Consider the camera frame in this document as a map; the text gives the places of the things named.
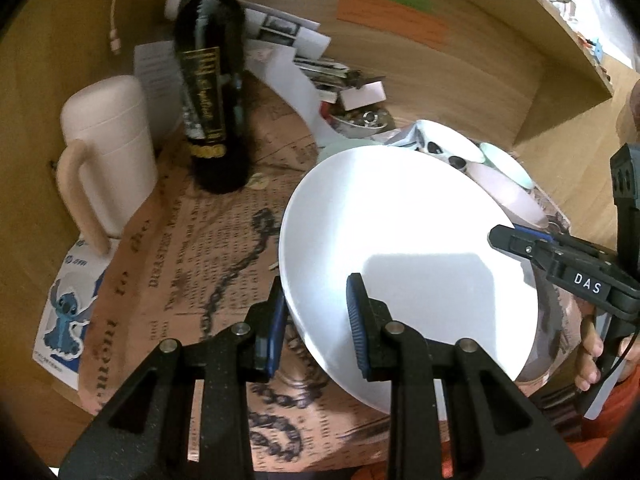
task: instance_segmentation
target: orange sticky note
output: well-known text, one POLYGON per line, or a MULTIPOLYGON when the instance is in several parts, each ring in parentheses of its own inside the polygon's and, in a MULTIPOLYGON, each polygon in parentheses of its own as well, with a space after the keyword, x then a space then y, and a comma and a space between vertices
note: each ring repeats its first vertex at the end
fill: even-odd
POLYGON ((447 32, 444 20, 390 0, 339 0, 336 17, 393 32, 435 50, 442 49, 447 32))

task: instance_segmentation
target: mug handle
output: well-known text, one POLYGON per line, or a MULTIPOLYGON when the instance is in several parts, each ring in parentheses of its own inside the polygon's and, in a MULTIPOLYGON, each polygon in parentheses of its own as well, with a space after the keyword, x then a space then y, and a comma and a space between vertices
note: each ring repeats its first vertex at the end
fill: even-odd
POLYGON ((56 181, 62 202, 65 203, 84 240, 98 256, 104 256, 111 249, 111 242, 80 182, 80 167, 88 158, 89 147, 84 140, 72 140, 60 155, 56 181))

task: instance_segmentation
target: charging cable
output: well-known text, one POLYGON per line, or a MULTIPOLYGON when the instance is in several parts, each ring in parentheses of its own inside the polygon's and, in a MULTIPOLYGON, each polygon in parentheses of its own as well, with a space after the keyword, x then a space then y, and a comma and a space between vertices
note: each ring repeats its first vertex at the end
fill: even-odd
POLYGON ((118 29, 116 28, 116 0, 111 0, 110 23, 111 30, 109 32, 109 40, 111 51, 114 54, 120 53, 120 38, 118 37, 118 29))

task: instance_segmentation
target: finger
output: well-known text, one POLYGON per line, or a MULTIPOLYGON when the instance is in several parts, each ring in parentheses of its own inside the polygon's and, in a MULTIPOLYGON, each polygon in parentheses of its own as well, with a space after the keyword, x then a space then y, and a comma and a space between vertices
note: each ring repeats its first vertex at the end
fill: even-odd
POLYGON ((575 298, 575 303, 578 304, 578 308, 580 309, 580 313, 582 314, 582 316, 593 316, 593 313, 595 312, 596 308, 589 303, 587 300, 583 300, 582 298, 578 298, 576 296, 574 296, 575 298))
POLYGON ((578 377, 583 378, 590 384, 595 384, 600 380, 600 370, 598 370, 596 363, 593 362, 593 357, 589 354, 586 352, 580 352, 575 363, 577 366, 576 371, 578 372, 578 377))
MULTIPOLYGON (((631 339, 632 338, 633 338, 633 336, 630 335, 629 337, 625 337, 620 342, 620 347, 618 348, 618 355, 619 356, 622 355, 622 352, 624 352, 626 350, 626 347, 629 346, 629 343, 631 343, 631 339)), ((638 361, 640 361, 640 340, 636 339, 636 342, 631 347, 631 350, 626 355, 625 359, 627 361, 630 361, 630 362, 636 363, 636 364, 638 363, 638 361)))
POLYGON ((582 320, 580 324, 580 334, 582 335, 582 346, 584 349, 592 356, 600 357, 604 346, 593 324, 593 316, 586 316, 582 320))
POLYGON ((575 386, 579 389, 582 390, 584 392, 586 392, 591 385, 589 384, 588 381, 585 381, 582 377, 576 377, 575 378, 575 386))

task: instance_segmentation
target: bowl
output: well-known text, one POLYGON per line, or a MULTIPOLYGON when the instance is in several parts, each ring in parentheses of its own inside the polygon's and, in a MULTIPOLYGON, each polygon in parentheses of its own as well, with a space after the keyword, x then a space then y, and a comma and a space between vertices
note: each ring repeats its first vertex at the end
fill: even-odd
POLYGON ((452 156, 469 162, 484 162, 480 148, 456 130, 434 121, 419 120, 415 124, 420 133, 417 138, 420 140, 421 152, 446 162, 452 156))
POLYGON ((533 189, 536 187, 536 183, 533 182, 529 173, 527 173, 527 170, 525 170, 517 160, 509 155, 509 153, 501 150, 497 146, 489 144, 488 142, 481 142, 480 150, 486 157, 485 164, 491 168, 499 170, 516 184, 525 189, 533 189))
POLYGON ((549 219, 538 202, 508 176, 485 164, 470 162, 466 174, 493 198, 514 224, 546 229, 549 219))

